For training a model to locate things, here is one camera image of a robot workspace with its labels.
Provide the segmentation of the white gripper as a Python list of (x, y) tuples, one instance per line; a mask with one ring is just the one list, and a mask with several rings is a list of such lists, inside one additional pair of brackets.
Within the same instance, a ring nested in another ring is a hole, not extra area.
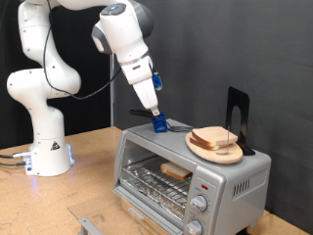
[(157, 117), (160, 114), (157, 108), (157, 94), (151, 78), (139, 81), (133, 85), (133, 88), (139, 97), (145, 109), (152, 110), (152, 114)]

